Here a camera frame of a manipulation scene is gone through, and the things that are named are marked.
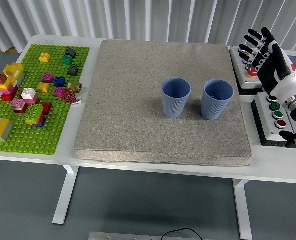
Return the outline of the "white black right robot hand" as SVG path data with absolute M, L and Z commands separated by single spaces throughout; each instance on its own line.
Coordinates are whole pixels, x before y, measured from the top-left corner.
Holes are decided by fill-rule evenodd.
M 260 33 L 250 28 L 244 38 L 253 48 L 240 44 L 239 56 L 257 71 L 264 90 L 286 106 L 295 103 L 296 68 L 272 33 L 266 27 Z

